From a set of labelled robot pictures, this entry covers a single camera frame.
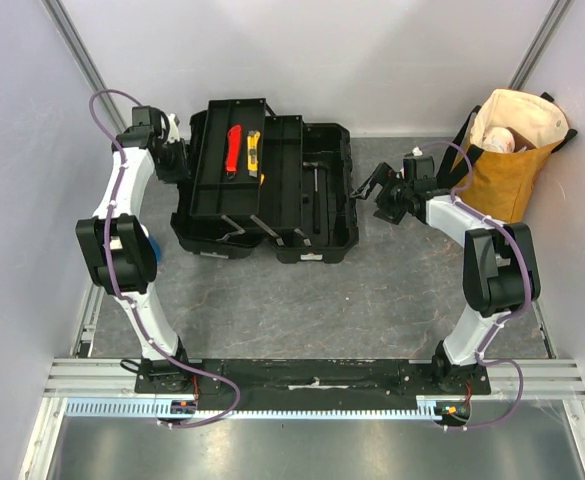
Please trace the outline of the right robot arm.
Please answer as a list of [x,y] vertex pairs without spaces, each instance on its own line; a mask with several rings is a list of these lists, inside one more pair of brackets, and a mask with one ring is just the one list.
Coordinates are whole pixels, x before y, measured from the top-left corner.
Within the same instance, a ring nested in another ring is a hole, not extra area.
[[408,155],[400,171],[378,164],[350,196],[365,200],[375,188],[380,190],[374,195],[376,217],[397,224],[411,215],[463,249],[466,305],[453,331],[437,346],[429,371],[437,391],[453,393],[487,366],[488,346],[540,293],[531,230],[524,223],[495,220],[440,187],[429,156]]

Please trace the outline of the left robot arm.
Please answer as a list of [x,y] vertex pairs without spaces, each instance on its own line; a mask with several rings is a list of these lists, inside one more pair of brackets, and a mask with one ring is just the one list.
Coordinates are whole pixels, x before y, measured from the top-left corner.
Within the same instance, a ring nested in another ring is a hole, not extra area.
[[92,282],[122,307],[141,346],[139,360],[122,360],[141,394],[184,393],[193,385],[182,341],[169,325],[154,282],[159,253],[139,219],[152,175],[185,167],[178,121],[151,106],[135,106],[132,123],[112,144],[112,171],[98,207],[75,227]]

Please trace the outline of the black plastic toolbox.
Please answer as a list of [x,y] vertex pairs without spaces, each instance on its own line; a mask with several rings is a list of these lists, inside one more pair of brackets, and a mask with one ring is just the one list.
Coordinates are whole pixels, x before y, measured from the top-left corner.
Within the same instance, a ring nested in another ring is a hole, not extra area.
[[[238,172],[225,175],[226,135],[243,130]],[[258,130],[258,177],[247,169],[247,135]],[[170,225],[193,254],[243,259],[263,242],[278,261],[341,262],[358,243],[349,131],[338,123],[307,123],[277,115],[263,98],[212,100],[190,119],[190,179],[177,185]],[[313,233],[313,171],[319,171],[321,232]],[[265,174],[259,186],[260,174]]]

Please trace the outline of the red handled pliers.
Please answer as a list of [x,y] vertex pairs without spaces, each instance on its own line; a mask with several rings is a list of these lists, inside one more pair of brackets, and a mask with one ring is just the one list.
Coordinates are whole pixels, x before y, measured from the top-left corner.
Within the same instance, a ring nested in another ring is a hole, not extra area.
[[233,125],[226,135],[225,175],[233,179],[238,172],[238,161],[241,151],[243,130],[240,124]]

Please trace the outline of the hammer with metal shaft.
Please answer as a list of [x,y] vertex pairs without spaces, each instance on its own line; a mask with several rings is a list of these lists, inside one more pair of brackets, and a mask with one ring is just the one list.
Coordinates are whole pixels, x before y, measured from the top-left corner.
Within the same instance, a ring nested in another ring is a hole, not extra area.
[[322,162],[304,162],[303,168],[313,171],[313,233],[319,234],[321,232],[319,171],[327,170],[328,167]]

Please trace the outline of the yellow utility knife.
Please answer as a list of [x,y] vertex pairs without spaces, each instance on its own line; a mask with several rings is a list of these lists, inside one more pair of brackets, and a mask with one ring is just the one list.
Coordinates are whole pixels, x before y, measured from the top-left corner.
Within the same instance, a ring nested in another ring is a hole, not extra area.
[[247,135],[247,169],[252,178],[258,177],[258,144],[261,132],[250,130]]

